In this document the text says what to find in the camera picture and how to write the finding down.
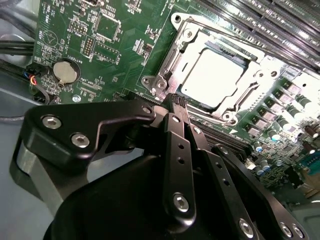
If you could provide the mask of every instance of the screw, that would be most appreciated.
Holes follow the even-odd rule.
[[[142,110],[145,111],[147,114],[151,113],[151,110],[145,106],[142,106]]]
[[[254,237],[254,231],[252,227],[247,223],[246,220],[240,218],[239,220],[239,226],[242,230],[242,232],[249,238],[252,239]]]
[[[295,231],[295,233],[301,238],[303,239],[305,236],[303,234],[303,232],[294,224],[292,224],[293,230]]]
[[[90,143],[89,139],[88,139],[85,135],[80,134],[80,133],[74,134],[74,135],[71,137],[71,142],[72,142],[75,146],[77,146],[77,147],[79,147],[79,148],[82,148],[82,149],[88,147],[88,145],[89,145],[89,143]]]
[[[221,151],[222,151],[224,154],[228,154],[227,149],[225,149],[224,147],[221,146],[220,149],[221,149]]]
[[[75,103],[79,103],[81,101],[81,97],[79,95],[73,95],[72,101],[74,101]]]
[[[162,81],[159,81],[158,84],[157,84],[157,87],[159,89],[164,89],[166,87],[166,84],[164,82],[162,82]]]
[[[61,121],[55,116],[45,116],[42,119],[43,125],[48,129],[58,129],[61,127]]]
[[[145,84],[149,84],[149,83],[150,83],[150,80],[149,80],[149,78],[144,78],[144,79],[143,79],[143,82],[144,82]]]
[[[197,133],[200,134],[201,130],[199,128],[197,128],[196,126],[193,127],[193,130]]]
[[[189,210],[189,203],[187,199],[180,194],[176,194],[173,196],[173,203],[175,207],[183,213]]]
[[[173,119],[175,122],[180,123],[180,119],[177,118],[176,116],[172,116],[172,119]]]
[[[290,229],[283,223],[281,222],[280,223],[280,227],[281,227],[281,230],[282,232],[289,238],[292,237],[292,232],[290,231]]]

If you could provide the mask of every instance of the metal arm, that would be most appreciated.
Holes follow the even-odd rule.
[[[145,156],[88,184],[91,161],[136,147]],[[52,239],[129,233],[149,239],[186,239],[187,233],[198,239],[308,239],[230,150],[218,144],[211,151],[189,122],[186,100],[176,94],[154,109],[139,100],[33,108],[10,168],[16,183],[55,215],[47,232]],[[109,226],[99,227],[101,221]],[[222,236],[215,229],[220,224]],[[119,226],[123,232],[115,233]]]

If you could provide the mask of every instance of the motherboard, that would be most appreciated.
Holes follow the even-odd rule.
[[[41,0],[37,82],[57,104],[178,93],[209,143],[252,150],[266,187],[317,174],[320,11],[297,2]]]

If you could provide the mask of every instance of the electrolytic capacitor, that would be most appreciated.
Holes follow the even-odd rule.
[[[275,130],[268,131],[268,135],[271,138],[271,140],[275,142],[280,140],[281,138],[281,136]]]
[[[314,104],[306,97],[303,97],[299,100],[299,103],[304,109],[312,109]]]
[[[257,153],[261,153],[263,151],[263,148],[258,141],[253,143],[253,147]]]
[[[297,121],[300,121],[304,118],[304,114],[302,112],[300,112],[298,109],[296,108],[292,108],[291,110],[288,111],[290,113],[290,115]]]
[[[302,146],[309,154],[314,154],[316,152],[316,150],[307,141],[303,142]]]
[[[292,127],[292,125],[285,119],[278,120],[277,122],[280,125],[280,127],[285,131],[290,130]]]
[[[261,166],[256,166],[254,169],[255,173],[258,175],[258,176],[261,176],[263,175],[265,172],[262,170]]]
[[[281,167],[283,164],[284,164],[284,163],[283,163],[281,160],[277,160],[277,161],[275,162],[275,165],[276,165],[277,167]]]
[[[270,166],[269,166],[269,163],[268,163],[267,160],[262,160],[260,162],[260,166],[262,167],[262,170],[265,171],[265,172],[270,170]]]
[[[311,126],[306,126],[304,130],[307,134],[309,134],[314,139],[319,136],[319,133],[317,133]]]

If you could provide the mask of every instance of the black cable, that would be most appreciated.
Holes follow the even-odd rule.
[[[32,56],[34,51],[28,48],[0,48],[0,54]]]
[[[0,1],[0,9],[11,8],[12,6],[18,5],[22,0],[2,0]]]
[[[35,43],[33,41],[2,41],[0,40],[0,48],[26,48],[33,49]]]
[[[4,73],[6,75],[9,75],[13,78],[17,78],[23,82],[29,83],[29,80],[23,76],[23,68],[16,67],[17,69],[22,69],[21,74],[18,74],[16,71],[12,72],[9,70],[9,69],[12,69],[12,70],[15,69],[13,64],[5,62],[6,64],[2,65],[1,64],[2,62],[5,62],[5,61],[0,59],[0,72]],[[43,94],[43,96],[45,98],[44,104],[48,105],[50,103],[50,96],[46,92],[46,90],[38,84],[34,85],[34,87],[36,87]],[[17,122],[17,121],[23,120],[24,118],[25,118],[24,116],[0,116],[0,122]]]
[[[6,11],[1,10],[1,9],[0,9],[0,19],[3,19],[6,22],[12,24],[18,30],[20,30],[24,34],[28,35],[30,38],[35,39],[36,34],[31,26],[29,26],[25,22],[21,21],[20,19],[16,18],[15,16],[8,14]]]

